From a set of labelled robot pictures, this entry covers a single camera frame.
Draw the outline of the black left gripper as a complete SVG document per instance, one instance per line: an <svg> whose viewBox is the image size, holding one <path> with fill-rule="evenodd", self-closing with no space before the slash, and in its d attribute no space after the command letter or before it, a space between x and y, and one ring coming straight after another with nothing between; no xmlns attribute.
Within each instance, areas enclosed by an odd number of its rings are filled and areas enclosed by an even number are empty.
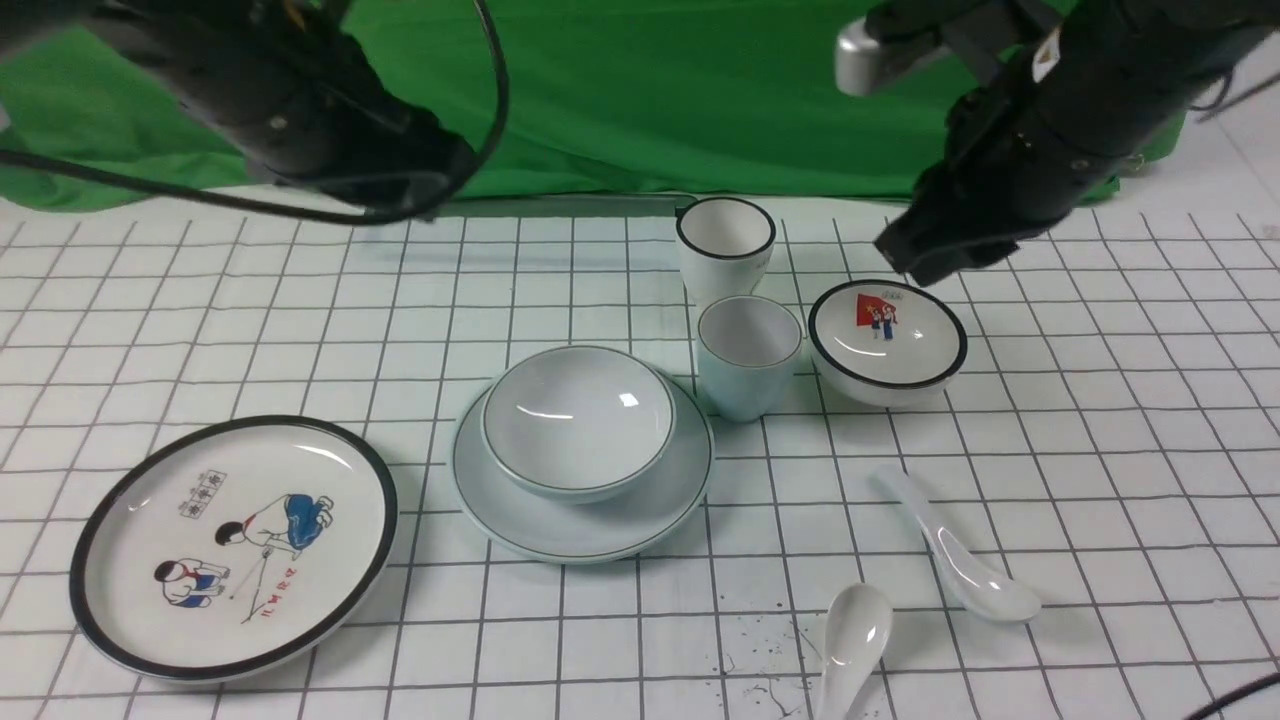
<svg viewBox="0 0 1280 720"><path fill-rule="evenodd" d="M428 219L475 170L477 150L425 110L379 118L365 110L319 110L300 123L315 168L305 187L367 215L425 205Z"/></svg>

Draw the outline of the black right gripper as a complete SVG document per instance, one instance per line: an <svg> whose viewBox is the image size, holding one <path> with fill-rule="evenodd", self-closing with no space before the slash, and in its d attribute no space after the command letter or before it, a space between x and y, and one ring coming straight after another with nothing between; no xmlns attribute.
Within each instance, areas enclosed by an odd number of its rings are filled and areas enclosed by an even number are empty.
<svg viewBox="0 0 1280 720"><path fill-rule="evenodd" d="M992 266L1059 224L1091 191L1091 156L972 152L931 167L908 210L876 238L893 272L928 287Z"/></svg>

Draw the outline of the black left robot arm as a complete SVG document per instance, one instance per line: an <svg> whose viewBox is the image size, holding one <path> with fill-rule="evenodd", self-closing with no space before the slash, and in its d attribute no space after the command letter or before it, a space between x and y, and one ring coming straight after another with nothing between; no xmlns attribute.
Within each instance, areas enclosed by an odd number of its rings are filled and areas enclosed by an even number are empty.
<svg viewBox="0 0 1280 720"><path fill-rule="evenodd" d="M495 110L477 149L390 92L342 24L347 1L5 1L3 55L86 28L161 85L182 110L270 181L352 213L242 199L122 176L27 151L5 167L210 208L348 227L430 220L486 164L509 119L509 72L494 18L474 5L492 58Z"/></svg>

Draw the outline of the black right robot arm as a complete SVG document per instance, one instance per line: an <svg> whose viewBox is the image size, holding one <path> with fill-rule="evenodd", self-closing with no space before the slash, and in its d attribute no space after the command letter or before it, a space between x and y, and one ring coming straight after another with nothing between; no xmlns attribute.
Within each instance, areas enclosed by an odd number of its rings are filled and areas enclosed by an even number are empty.
<svg viewBox="0 0 1280 720"><path fill-rule="evenodd" d="M882 44L928 38L979 85L876 247L928 287L1055 228L1277 29L1275 1L887 1Z"/></svg>

